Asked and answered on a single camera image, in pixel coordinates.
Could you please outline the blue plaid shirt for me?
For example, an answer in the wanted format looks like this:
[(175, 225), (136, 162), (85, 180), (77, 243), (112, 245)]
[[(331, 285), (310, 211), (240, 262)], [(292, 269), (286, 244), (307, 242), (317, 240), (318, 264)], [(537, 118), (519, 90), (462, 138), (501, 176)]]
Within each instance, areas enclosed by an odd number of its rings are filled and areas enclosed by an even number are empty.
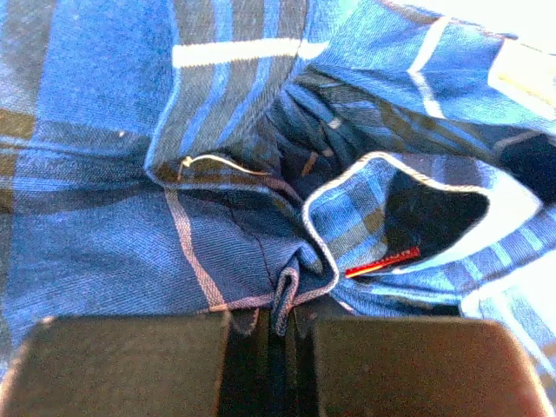
[(2, 2), (2, 368), (321, 295), (500, 322), (554, 390), (554, 2)]

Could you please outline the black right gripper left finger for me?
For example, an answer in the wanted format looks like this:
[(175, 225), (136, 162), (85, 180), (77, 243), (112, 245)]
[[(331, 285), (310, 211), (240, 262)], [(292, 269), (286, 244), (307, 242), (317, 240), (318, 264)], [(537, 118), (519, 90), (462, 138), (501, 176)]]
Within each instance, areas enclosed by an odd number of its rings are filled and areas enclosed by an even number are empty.
[(47, 317), (1, 385), (4, 416), (259, 416), (268, 311)]

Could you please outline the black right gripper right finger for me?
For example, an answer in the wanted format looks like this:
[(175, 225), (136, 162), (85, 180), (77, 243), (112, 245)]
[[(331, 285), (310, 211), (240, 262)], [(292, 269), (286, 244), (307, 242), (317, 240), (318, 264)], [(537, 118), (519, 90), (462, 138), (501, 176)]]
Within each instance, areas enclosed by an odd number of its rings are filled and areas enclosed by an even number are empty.
[(552, 416), (525, 350), (495, 321), (297, 308), (303, 416)]

